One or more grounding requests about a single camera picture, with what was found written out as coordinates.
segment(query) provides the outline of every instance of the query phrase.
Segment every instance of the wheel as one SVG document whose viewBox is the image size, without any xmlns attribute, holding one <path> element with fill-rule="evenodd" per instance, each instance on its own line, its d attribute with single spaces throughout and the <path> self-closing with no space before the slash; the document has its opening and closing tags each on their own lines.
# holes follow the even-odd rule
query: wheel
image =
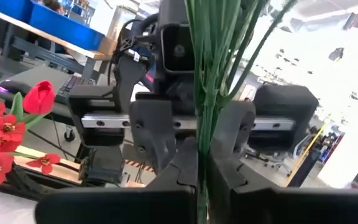
<svg viewBox="0 0 358 224">
<path fill-rule="evenodd" d="M 64 136 L 67 142 L 72 142 L 75 139 L 74 131 L 70 131 L 70 134 L 68 136 L 66 134 L 64 134 Z"/>
</svg>

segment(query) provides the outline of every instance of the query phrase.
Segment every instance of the computer keyboard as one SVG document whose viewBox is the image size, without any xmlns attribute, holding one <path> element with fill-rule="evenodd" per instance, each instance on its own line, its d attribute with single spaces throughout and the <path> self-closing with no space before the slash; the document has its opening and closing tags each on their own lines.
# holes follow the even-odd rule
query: computer keyboard
<svg viewBox="0 0 358 224">
<path fill-rule="evenodd" d="M 81 77 L 77 77 L 74 75 L 70 75 L 68 80 L 63 84 L 62 87 L 60 87 L 59 91 L 56 94 L 55 102 L 57 103 L 63 103 L 67 104 L 66 98 L 70 92 L 70 90 L 73 88 L 73 86 L 76 85 L 95 85 L 94 80 L 85 79 Z"/>
</svg>

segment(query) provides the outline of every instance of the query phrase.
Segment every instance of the flower bouquet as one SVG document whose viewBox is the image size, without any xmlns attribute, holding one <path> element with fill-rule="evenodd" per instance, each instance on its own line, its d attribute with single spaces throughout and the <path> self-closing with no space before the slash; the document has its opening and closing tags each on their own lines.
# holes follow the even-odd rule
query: flower bouquet
<svg viewBox="0 0 358 224">
<path fill-rule="evenodd" d="M 5 104 L 0 101 L 0 185 L 6 180 L 7 174 L 12 172 L 15 156 L 33 159 L 26 164 L 41 168 L 44 175 L 51 173 L 52 164 L 60 162 L 61 158 L 57 154 L 35 157 L 16 151 L 24 139 L 25 132 L 51 112 L 54 98 L 52 84 L 42 81 L 24 98 L 21 93 L 17 93 L 8 114 L 5 113 Z"/>
</svg>

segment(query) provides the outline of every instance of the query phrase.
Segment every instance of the computer mouse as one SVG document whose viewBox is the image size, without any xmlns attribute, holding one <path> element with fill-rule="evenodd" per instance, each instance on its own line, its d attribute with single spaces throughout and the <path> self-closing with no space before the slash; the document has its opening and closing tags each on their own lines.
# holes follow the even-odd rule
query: computer mouse
<svg viewBox="0 0 358 224">
<path fill-rule="evenodd" d="M 7 90 L 9 93 L 16 94 L 21 93 L 23 96 L 28 93 L 31 89 L 31 86 L 13 80 L 6 80 L 1 82 L 0 87 Z"/>
</svg>

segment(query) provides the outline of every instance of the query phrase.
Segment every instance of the blue container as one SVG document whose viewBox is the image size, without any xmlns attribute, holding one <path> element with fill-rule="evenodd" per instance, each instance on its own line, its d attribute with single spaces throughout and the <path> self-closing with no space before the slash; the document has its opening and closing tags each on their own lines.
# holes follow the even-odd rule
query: blue container
<svg viewBox="0 0 358 224">
<path fill-rule="evenodd" d="M 23 22 L 29 22 L 33 3 L 31 0 L 0 0 L 0 12 Z"/>
<path fill-rule="evenodd" d="M 104 35 L 43 5 L 34 4 L 29 24 L 85 50 L 98 50 Z"/>
<path fill-rule="evenodd" d="M 77 6 L 76 4 L 73 6 L 73 8 L 71 9 L 72 12 L 77 13 L 78 15 L 81 15 L 82 13 L 82 8 L 80 6 Z"/>
</svg>

